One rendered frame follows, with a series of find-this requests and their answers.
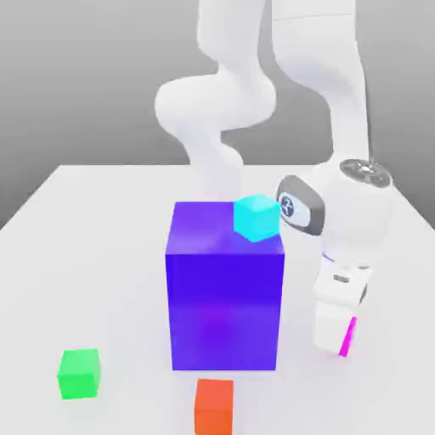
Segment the small orange cube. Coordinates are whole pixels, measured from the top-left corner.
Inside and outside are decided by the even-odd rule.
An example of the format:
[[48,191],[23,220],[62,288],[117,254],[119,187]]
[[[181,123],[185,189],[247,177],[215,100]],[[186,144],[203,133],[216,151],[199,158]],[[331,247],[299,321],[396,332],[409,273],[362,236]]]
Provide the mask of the small orange cube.
[[195,435],[232,435],[234,382],[200,378],[195,395]]

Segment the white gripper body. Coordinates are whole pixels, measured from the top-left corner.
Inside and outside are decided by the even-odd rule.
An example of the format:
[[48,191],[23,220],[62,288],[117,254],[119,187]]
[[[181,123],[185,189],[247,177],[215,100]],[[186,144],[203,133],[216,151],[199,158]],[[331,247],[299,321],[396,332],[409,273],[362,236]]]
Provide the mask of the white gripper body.
[[321,263],[314,283],[317,298],[338,305],[357,307],[365,298],[371,268],[340,268]]

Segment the large blue box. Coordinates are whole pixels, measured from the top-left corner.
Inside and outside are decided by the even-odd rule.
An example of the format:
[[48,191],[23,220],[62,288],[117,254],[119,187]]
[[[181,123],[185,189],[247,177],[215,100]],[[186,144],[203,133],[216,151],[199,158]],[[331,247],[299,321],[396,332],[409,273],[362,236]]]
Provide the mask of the large blue box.
[[231,202],[174,205],[165,253],[174,370],[276,367],[283,243],[250,242],[233,220]]

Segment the small green cube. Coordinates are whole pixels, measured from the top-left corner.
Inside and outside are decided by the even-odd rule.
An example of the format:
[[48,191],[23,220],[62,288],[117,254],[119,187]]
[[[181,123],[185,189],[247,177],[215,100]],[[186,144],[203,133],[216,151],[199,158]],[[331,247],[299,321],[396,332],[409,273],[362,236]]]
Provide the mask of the small green cube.
[[96,398],[99,392],[101,365],[97,348],[65,350],[57,380],[63,400]]

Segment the small magenta cube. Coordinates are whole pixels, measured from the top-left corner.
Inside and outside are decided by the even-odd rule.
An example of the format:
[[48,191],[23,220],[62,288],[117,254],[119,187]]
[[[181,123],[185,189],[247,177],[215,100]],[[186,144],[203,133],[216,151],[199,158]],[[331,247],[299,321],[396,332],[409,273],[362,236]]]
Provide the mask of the small magenta cube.
[[354,329],[355,326],[357,324],[358,318],[357,317],[352,317],[348,328],[347,328],[347,332],[344,336],[343,342],[342,342],[342,346],[339,352],[339,355],[343,358],[347,357],[347,354],[349,352],[349,348],[351,347],[352,344],[352,340],[353,340],[353,333],[354,333]]

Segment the small cyan cube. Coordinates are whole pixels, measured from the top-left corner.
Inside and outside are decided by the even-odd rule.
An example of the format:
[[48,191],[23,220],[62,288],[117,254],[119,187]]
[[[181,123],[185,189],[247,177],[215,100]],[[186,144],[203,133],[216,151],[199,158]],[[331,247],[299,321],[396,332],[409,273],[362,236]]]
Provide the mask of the small cyan cube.
[[234,231],[250,242],[276,236],[280,231],[280,205],[266,195],[251,195],[234,203]]

